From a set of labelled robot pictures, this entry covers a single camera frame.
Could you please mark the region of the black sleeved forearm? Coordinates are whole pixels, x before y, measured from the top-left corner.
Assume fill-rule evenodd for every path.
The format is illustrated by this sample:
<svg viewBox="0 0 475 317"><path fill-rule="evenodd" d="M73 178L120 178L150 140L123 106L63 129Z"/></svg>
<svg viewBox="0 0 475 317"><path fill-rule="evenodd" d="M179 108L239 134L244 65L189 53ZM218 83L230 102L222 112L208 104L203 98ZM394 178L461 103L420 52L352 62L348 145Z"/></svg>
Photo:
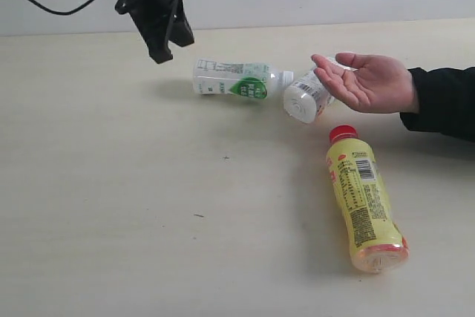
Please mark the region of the black sleeved forearm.
<svg viewBox="0 0 475 317"><path fill-rule="evenodd" d="M419 112L400 113L409 131L431 132L474 141L474 68L409 70L413 77Z"/></svg>

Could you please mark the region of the person's open hand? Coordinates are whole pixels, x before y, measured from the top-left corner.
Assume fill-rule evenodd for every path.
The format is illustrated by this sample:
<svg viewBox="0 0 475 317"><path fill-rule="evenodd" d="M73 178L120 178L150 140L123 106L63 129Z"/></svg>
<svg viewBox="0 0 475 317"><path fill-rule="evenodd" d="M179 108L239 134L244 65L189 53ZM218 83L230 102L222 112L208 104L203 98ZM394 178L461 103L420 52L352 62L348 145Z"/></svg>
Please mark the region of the person's open hand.
<svg viewBox="0 0 475 317"><path fill-rule="evenodd" d="M336 54L333 63L314 54L314 70L322 85L354 111L366 114L419 112L410 71L397 59L351 52Z"/></svg>

